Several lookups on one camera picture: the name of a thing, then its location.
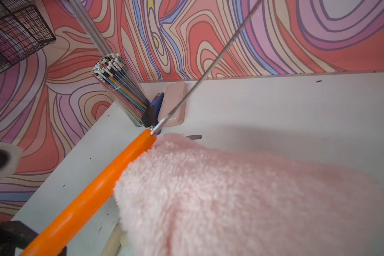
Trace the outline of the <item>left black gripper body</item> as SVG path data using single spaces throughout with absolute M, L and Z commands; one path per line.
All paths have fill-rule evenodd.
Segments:
M 25 249 L 37 236 L 20 221 L 0 223 L 0 256 L 15 256 L 16 249 Z

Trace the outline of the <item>orange handled sickle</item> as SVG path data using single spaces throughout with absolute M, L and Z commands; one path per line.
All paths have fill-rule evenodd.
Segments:
M 23 256 L 57 256 L 72 238 L 85 226 L 93 215 L 112 196 L 115 183 L 124 169 L 141 154 L 151 148 L 157 140 L 157 133 L 162 130 L 167 121 L 182 108 L 187 99 L 206 80 L 218 62 L 227 53 L 247 23 L 251 20 L 261 5 L 256 1 L 238 30 L 219 53 L 215 61 L 205 71 L 202 77 L 194 84 L 179 103 L 158 123 L 152 130 L 143 131 L 134 141 L 123 150 L 118 157 L 108 165 L 96 179 L 91 182 L 70 205 L 59 214 L 48 227 L 41 232 L 21 253 Z

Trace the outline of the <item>wooden handled sickle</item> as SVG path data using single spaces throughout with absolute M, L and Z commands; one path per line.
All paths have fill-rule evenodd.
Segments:
M 198 134 L 186 136 L 186 138 L 188 138 L 190 140 L 200 140 L 200 139 L 202 139 L 202 137 L 203 137 L 202 135 L 198 135 Z
M 112 230 L 103 250 L 101 251 L 101 256 L 116 256 L 119 247 L 121 246 L 121 236 L 122 229 L 119 222 L 116 223 L 114 229 Z

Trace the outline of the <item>pink terry rag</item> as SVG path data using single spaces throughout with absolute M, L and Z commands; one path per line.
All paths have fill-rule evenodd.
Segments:
M 369 175 L 160 135 L 115 185 L 138 256 L 361 256 L 384 222 Z

